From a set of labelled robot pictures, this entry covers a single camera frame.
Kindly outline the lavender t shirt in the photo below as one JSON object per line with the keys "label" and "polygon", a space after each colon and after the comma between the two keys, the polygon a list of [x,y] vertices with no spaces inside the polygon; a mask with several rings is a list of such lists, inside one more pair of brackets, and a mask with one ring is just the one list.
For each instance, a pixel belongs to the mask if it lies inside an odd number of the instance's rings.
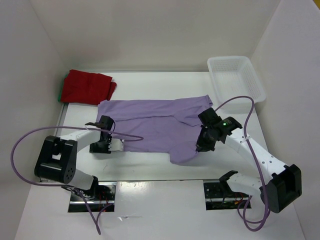
{"label": "lavender t shirt", "polygon": [[211,108],[208,95],[174,100],[110,100],[97,107],[97,119],[111,117],[115,131],[140,136],[124,142],[124,151],[167,153],[172,164],[184,164],[197,156],[201,132],[198,115]]}

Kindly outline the red t shirt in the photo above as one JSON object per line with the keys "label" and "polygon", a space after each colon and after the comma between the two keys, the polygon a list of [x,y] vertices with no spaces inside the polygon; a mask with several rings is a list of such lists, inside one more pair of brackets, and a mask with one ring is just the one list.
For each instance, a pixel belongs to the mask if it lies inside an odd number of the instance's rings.
{"label": "red t shirt", "polygon": [[71,69],[64,81],[62,100],[68,104],[97,106],[102,101],[109,101],[116,87],[111,76]]}

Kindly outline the green t shirt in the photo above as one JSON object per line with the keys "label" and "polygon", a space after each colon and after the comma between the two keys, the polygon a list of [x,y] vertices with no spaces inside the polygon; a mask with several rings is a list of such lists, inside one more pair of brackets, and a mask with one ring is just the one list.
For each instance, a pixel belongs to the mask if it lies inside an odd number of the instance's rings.
{"label": "green t shirt", "polygon": [[64,100],[62,100],[62,93],[63,93],[63,89],[64,89],[64,84],[65,84],[65,80],[66,78],[68,77],[68,73],[64,76],[63,80],[61,81],[60,83],[60,87],[59,87],[59,93],[58,93],[58,96],[57,96],[57,101],[59,103],[66,103]]}

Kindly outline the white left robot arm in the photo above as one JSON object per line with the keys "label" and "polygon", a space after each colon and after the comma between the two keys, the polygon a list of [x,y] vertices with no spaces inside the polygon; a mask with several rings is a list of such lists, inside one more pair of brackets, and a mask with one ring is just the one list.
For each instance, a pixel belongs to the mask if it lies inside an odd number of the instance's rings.
{"label": "white left robot arm", "polygon": [[60,137],[52,135],[46,137],[34,174],[39,178],[78,188],[88,200],[94,200],[105,190],[99,185],[96,176],[77,170],[77,153],[89,147],[90,153],[110,154],[112,135],[99,130],[113,130],[115,121],[104,115],[98,122],[88,122],[85,125],[95,129],[78,130]]}

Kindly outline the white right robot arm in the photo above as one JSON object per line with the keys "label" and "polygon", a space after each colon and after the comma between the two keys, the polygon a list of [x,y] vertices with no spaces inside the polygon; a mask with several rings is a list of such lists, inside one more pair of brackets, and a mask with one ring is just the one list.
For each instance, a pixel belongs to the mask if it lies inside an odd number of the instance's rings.
{"label": "white right robot arm", "polygon": [[231,170],[219,178],[219,191],[229,197],[235,192],[248,196],[260,195],[262,202],[273,213],[284,208],[302,195],[302,172],[295,165],[277,159],[247,135],[233,117],[202,116],[201,131],[196,142],[197,152],[215,150],[217,142],[233,149],[250,165],[256,167],[259,177],[246,176]]}

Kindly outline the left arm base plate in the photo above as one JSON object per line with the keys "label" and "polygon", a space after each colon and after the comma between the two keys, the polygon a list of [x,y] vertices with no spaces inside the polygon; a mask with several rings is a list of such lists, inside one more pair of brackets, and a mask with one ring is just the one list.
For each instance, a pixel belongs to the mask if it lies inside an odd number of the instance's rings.
{"label": "left arm base plate", "polygon": [[[98,183],[98,187],[95,191],[80,190],[81,194],[87,201],[90,210],[93,213],[98,213],[101,210],[103,212],[114,212],[115,210],[115,198],[116,198],[116,182],[103,182]],[[79,195],[78,192],[72,191],[70,194],[69,213],[85,213],[88,212],[85,201]]]}

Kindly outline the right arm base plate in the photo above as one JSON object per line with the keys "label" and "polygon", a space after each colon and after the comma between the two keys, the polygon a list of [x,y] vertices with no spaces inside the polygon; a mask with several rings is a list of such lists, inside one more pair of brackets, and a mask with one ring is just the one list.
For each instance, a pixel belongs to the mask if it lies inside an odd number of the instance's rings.
{"label": "right arm base plate", "polygon": [[203,182],[206,210],[233,210],[237,209],[239,204],[248,200],[249,196],[242,192],[226,192],[218,180],[209,180]]}

